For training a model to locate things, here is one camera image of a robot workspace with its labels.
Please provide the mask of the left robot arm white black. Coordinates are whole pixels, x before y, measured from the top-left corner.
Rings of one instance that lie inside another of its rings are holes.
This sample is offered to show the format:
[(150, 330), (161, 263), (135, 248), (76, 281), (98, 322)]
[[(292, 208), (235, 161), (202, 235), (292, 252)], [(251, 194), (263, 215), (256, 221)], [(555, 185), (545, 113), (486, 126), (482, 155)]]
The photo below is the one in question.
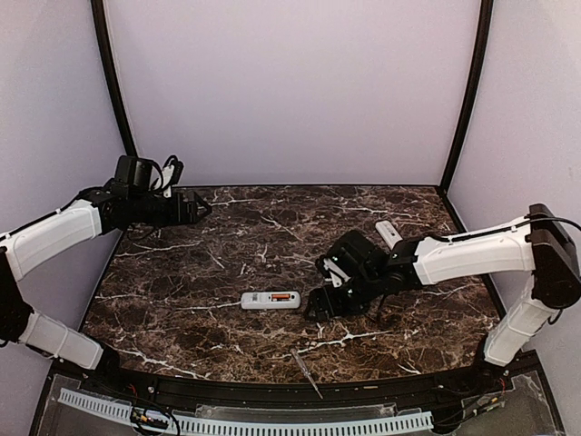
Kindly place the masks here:
[(1, 343), (92, 372), (109, 396), (128, 388), (112, 347), (79, 331), (113, 234), (133, 226), (161, 230), (200, 222), (211, 206), (178, 182), (182, 161), (123, 155), (113, 177), (65, 205), (1, 234)]

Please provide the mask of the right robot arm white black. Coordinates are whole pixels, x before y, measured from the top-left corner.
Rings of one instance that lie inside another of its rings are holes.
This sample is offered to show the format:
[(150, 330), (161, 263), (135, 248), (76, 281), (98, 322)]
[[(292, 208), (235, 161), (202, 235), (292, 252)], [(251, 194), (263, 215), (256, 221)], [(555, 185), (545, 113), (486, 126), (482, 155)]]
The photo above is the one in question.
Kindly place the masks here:
[(524, 291), (483, 341), (481, 357), (463, 385), (481, 394), (497, 381), (498, 366), (559, 312), (580, 299), (576, 244), (542, 203), (508, 223), (473, 233), (402, 238), (388, 221), (375, 227), (386, 249), (357, 230), (344, 233), (316, 262), (330, 283), (310, 292), (304, 316), (315, 322), (364, 314), (379, 297), (418, 290), (460, 277), (528, 272)]

